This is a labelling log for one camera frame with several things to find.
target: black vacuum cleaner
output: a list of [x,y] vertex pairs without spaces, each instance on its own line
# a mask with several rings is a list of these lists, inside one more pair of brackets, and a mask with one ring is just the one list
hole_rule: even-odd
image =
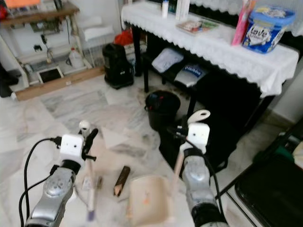
[[105,82],[115,89],[134,83],[134,69],[126,58],[121,45],[107,44],[102,49],[105,68]]

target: white bottle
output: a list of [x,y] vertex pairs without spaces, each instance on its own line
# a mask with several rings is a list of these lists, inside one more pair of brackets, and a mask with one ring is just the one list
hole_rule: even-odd
[[181,20],[182,1],[183,0],[178,0],[177,1],[177,9],[176,9],[176,20],[177,21]]
[[180,20],[187,20],[188,13],[189,13],[189,5],[190,5],[190,0],[183,0],[182,1]]
[[167,15],[169,13],[169,1],[163,0],[162,2],[162,17],[167,18]]
[[71,49],[71,53],[69,55],[69,59],[71,61],[71,66],[75,69],[79,69],[84,66],[84,62],[82,60],[81,54],[75,50],[75,48]]

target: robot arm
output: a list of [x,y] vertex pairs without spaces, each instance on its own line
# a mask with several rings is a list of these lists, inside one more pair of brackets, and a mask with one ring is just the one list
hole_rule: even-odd
[[207,110],[194,113],[183,126],[179,127],[187,134],[187,140],[197,148],[185,142],[180,146],[184,155],[182,179],[186,186],[186,198],[196,227],[228,227],[225,217],[220,213],[210,188],[210,174],[204,155],[210,129],[207,124],[198,123],[210,115]]
[[59,227],[66,202],[73,193],[76,175],[87,158],[96,160],[87,154],[98,130],[94,129],[88,134],[85,128],[81,132],[82,135],[68,134],[62,137],[62,164],[44,183],[43,195],[27,219],[25,227]]
[[186,198],[196,227],[228,227],[219,212],[209,186],[209,171],[203,157],[193,149],[185,151],[182,179],[186,185]]

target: pink package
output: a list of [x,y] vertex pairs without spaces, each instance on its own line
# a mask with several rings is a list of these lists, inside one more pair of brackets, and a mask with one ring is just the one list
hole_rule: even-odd
[[255,0],[243,0],[242,10],[239,15],[239,20],[236,28],[235,36],[232,40],[232,46],[239,45],[245,36],[248,27],[248,17],[255,7]]

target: ice cream tub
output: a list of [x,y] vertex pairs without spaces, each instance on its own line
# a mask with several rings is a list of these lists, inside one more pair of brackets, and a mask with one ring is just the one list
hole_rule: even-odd
[[295,12],[289,9],[276,6],[256,7],[249,17],[243,46],[259,53],[272,51],[294,19]]

